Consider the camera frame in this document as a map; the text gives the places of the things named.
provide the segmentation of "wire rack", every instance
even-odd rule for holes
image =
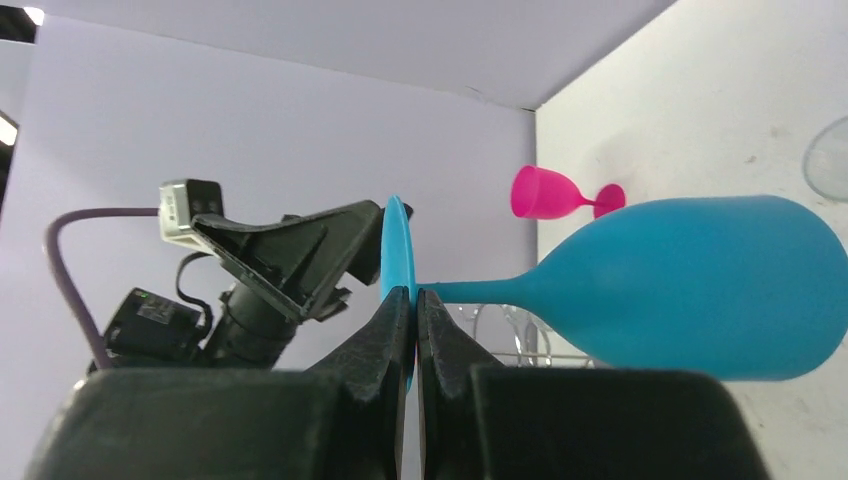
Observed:
[[[494,310],[498,316],[502,317],[502,321],[512,327],[515,350],[492,352],[507,363],[527,367],[594,368],[596,366],[594,361],[586,355],[554,354],[551,339],[556,333],[539,317],[526,310],[512,305],[462,305],[457,310],[460,321],[466,323],[471,330],[471,336],[478,341],[480,339],[477,334],[484,310]]]

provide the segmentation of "black plastic part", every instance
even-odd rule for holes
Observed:
[[[221,296],[223,314],[203,349],[210,367],[271,368],[291,343],[298,323],[237,283]]]
[[[98,372],[29,480],[397,479],[418,342],[425,479],[767,479],[739,411],[702,375],[505,367],[433,292],[392,290],[305,372]]]
[[[380,207],[363,201],[267,226],[243,225],[213,214],[194,217],[192,226],[227,271],[278,312],[301,323],[344,309],[349,292],[336,284],[381,219]],[[372,280],[371,270],[379,269],[379,262],[365,267],[354,265],[350,273]]]
[[[418,299],[423,477],[767,479],[732,399],[679,372],[504,367]]]
[[[134,288],[103,337],[116,366],[184,366],[199,352],[199,323],[197,310]]]
[[[48,428],[26,478],[397,479],[409,301],[306,372],[98,372]]]

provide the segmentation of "white backdrop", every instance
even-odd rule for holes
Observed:
[[[620,183],[631,203],[787,197],[846,244],[848,205],[801,172],[813,137],[848,115],[846,34],[840,0],[678,2],[539,109],[538,164],[589,197]],[[540,258],[589,221],[539,222]],[[848,340],[799,379],[728,384],[775,480],[848,478],[846,378]]]
[[[4,1],[535,109],[674,0]]]
[[[509,211],[511,177],[533,161],[533,118],[474,99],[207,46],[48,17],[0,223],[0,477],[19,478],[89,354],[41,252],[68,210],[156,206],[164,180],[220,181],[229,217],[271,223],[399,193],[416,208],[424,281],[504,277],[534,263],[533,225]],[[69,269],[100,327],[133,286],[172,294],[187,251],[155,220],[68,228]],[[185,288],[230,283],[209,263]],[[376,288],[348,312],[304,326],[281,366],[302,368],[361,326]],[[504,332],[492,331],[493,342]],[[417,394],[409,395],[405,478],[419,471]]]

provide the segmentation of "ceiling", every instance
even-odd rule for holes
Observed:
[[[536,109],[674,0],[3,0]]]

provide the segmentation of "purple cable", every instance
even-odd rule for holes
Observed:
[[[158,208],[91,208],[87,210],[77,210],[68,212],[61,217],[53,220],[47,227],[44,235],[44,253],[47,254],[47,261],[50,265],[50,273],[53,274],[53,279],[65,297],[65,302],[79,322],[82,333],[85,335],[88,346],[91,348],[91,354],[94,356],[94,365],[98,370],[112,368],[112,360],[106,353],[106,343],[100,332],[97,330],[97,324],[91,313],[85,306],[82,297],[79,294],[74,281],[71,279],[65,262],[62,260],[62,252],[59,248],[59,233],[69,223],[78,220],[88,220],[90,218],[105,218],[105,217],[156,217],[159,215]]]

